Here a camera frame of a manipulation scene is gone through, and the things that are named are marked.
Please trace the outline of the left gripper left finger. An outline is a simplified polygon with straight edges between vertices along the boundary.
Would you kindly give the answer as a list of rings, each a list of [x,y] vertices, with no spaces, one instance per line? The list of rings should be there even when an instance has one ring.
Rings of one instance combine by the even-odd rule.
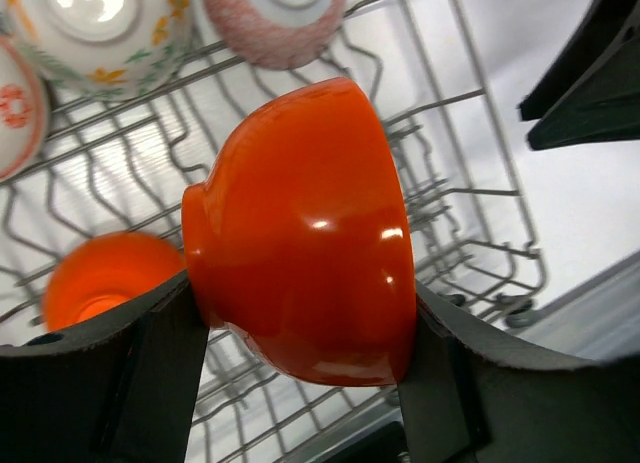
[[[4,462],[182,462],[208,340],[185,273],[1,348]]]

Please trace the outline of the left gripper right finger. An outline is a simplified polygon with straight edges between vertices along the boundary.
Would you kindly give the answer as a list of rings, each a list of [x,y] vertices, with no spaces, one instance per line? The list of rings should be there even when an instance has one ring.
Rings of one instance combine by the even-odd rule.
[[[413,462],[636,462],[639,357],[588,360],[503,332],[416,285],[398,385]]]

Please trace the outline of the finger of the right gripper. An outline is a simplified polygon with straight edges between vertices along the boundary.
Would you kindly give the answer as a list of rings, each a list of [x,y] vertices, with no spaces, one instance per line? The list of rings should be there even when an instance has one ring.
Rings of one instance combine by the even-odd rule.
[[[534,151],[639,138],[639,29],[605,54],[527,134]]]
[[[639,0],[593,0],[583,20],[532,92],[520,103],[523,121],[542,118],[615,43],[639,24]]]

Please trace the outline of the plain orange bowl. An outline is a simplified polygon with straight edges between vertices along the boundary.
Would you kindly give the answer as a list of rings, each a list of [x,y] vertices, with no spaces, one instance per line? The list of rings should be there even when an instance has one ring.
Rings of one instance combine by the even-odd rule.
[[[145,294],[185,269],[171,243],[143,232],[88,240],[54,269],[43,297],[47,329],[57,331]]]
[[[344,77],[254,111],[183,195],[203,321],[302,381],[397,384],[416,327],[408,218],[383,126]]]

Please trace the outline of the orange floral pattern bowl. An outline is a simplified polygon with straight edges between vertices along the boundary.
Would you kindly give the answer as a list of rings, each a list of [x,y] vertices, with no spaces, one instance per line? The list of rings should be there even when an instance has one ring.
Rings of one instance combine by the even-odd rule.
[[[12,41],[1,36],[1,180],[22,171],[40,151],[51,115],[46,88]]]

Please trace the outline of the dark patterned bottom bowl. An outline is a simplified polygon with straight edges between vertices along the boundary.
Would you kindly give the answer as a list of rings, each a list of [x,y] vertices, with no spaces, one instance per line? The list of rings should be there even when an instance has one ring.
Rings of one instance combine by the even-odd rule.
[[[302,67],[333,40],[346,0],[202,0],[226,46],[270,69]]]

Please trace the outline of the white bowl yellow flower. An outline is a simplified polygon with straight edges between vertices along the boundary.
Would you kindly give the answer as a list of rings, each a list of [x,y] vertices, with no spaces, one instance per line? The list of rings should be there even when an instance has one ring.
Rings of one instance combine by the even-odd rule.
[[[192,0],[1,0],[19,53],[54,85],[102,101],[141,97],[184,63]]]

